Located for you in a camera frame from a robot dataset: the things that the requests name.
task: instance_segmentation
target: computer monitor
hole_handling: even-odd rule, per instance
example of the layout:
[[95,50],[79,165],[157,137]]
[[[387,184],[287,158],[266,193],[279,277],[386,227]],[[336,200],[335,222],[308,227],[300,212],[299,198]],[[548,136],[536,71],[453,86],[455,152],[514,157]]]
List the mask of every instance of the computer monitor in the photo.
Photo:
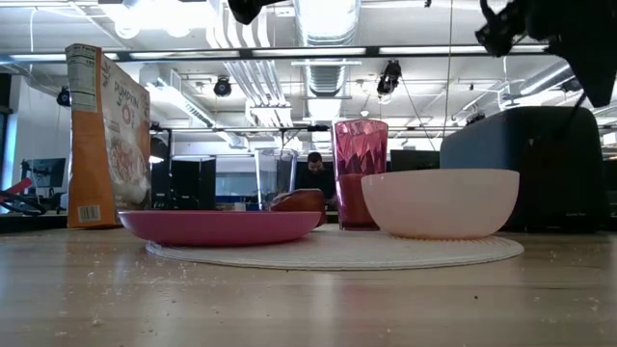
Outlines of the computer monitor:
[[37,188],[60,188],[65,179],[66,158],[24,159],[21,178],[30,177]]
[[393,149],[389,152],[393,172],[438,169],[440,153],[435,150]]

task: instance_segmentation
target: wooden table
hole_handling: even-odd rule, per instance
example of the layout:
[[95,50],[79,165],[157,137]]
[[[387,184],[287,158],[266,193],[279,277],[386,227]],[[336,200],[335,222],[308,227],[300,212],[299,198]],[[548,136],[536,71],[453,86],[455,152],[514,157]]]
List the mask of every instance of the wooden table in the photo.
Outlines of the wooden table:
[[524,255],[434,270],[229,268],[125,230],[0,236],[0,346],[614,346],[617,238],[507,234]]

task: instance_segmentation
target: white bowl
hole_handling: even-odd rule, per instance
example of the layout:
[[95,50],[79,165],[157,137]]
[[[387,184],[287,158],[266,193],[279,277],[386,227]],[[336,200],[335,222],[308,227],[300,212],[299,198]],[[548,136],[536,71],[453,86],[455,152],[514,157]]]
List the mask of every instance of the white bowl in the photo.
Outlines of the white bowl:
[[362,179],[370,215],[384,231],[422,239],[476,239],[507,222],[519,173],[461,169],[382,173]]

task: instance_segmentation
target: man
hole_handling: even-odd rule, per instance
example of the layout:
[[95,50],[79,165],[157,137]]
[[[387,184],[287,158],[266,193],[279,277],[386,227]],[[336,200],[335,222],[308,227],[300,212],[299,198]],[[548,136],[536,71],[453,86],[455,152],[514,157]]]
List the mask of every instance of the man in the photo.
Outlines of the man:
[[308,155],[308,170],[299,174],[296,188],[319,189],[324,193],[328,205],[336,205],[335,173],[326,170],[318,152]]

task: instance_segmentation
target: pink plate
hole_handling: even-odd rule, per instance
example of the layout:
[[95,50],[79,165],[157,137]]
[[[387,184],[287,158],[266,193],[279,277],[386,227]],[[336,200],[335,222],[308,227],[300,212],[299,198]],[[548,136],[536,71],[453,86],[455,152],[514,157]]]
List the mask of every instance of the pink plate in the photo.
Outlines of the pink plate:
[[126,211],[124,227],[158,244],[250,246],[299,239],[319,223],[320,212]]

